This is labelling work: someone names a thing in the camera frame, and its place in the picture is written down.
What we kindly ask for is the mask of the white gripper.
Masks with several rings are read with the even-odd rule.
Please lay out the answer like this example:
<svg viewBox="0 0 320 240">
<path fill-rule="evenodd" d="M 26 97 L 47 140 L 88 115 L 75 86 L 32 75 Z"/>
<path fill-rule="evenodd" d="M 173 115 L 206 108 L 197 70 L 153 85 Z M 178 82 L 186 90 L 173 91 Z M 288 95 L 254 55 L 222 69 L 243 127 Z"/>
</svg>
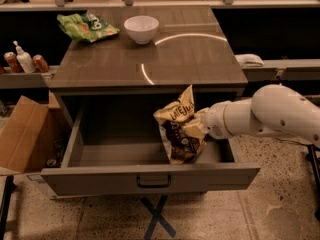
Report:
<svg viewBox="0 0 320 240">
<path fill-rule="evenodd" d="M 228 131 L 225 121 L 224 112 L 229 101 L 220 102 L 212 105 L 209 109 L 204 108 L 197 111 L 194 115 L 197 129 L 202 134 L 209 134 L 214 139 L 228 139 Z"/>
</svg>

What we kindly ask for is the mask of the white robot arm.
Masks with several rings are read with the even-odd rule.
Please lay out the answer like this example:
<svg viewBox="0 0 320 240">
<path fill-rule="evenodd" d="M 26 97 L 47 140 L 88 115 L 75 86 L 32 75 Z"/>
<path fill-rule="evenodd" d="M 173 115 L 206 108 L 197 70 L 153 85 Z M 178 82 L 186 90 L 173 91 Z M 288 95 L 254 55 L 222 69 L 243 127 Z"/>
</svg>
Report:
<svg viewBox="0 0 320 240">
<path fill-rule="evenodd" d="M 261 87 L 249 99 L 216 103 L 197 119 L 214 139 L 298 136 L 320 147 L 320 108 L 283 85 Z"/>
</svg>

